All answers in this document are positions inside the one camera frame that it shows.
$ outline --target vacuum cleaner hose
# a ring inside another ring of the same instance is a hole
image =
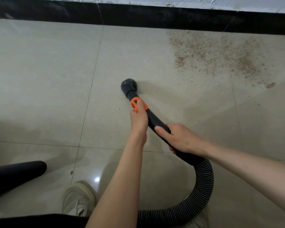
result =
[[[137,110],[137,100],[140,99],[137,92],[137,84],[133,79],[126,79],[121,84],[121,89],[131,106]],[[152,111],[145,105],[148,115],[149,127],[155,132],[155,126],[163,127],[168,133],[171,133],[168,126],[165,125]],[[181,203],[166,209],[160,210],[139,210],[137,227],[173,227],[183,225],[198,215],[207,205],[213,190],[213,171],[210,162],[202,157],[191,153],[183,153],[175,149],[175,154],[192,165],[196,172],[196,182],[193,191]]]

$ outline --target dark cylindrical object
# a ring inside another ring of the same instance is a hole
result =
[[[130,102],[132,102],[133,98],[137,99],[137,84],[133,79],[124,80],[121,84],[121,89]],[[155,133],[155,126],[160,126],[168,133],[171,133],[169,127],[156,117],[148,107],[146,112],[149,127]],[[203,157],[191,153],[183,153],[175,148],[174,150],[179,158],[194,166],[196,172],[194,189],[185,200],[174,207],[161,210],[140,210],[138,212],[137,227],[173,227],[185,224],[201,212],[211,197],[214,179],[210,162]]]
[[[46,168],[47,165],[43,161],[0,166],[0,194],[41,176]]]

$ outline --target person's left arm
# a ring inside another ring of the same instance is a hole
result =
[[[142,149],[147,140],[148,116],[142,101],[139,112],[130,112],[131,135],[127,141],[118,167],[86,228],[136,227],[139,201]]]

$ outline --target black pants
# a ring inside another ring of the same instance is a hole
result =
[[[65,214],[45,214],[14,218],[0,218],[0,228],[84,228],[89,218]]]

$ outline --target person's right hand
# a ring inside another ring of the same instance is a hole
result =
[[[160,126],[156,126],[154,129],[159,136],[166,139],[175,149],[185,153],[193,153],[201,157],[207,156],[205,149],[209,144],[208,141],[202,139],[183,124],[167,123],[167,126],[171,134]]]

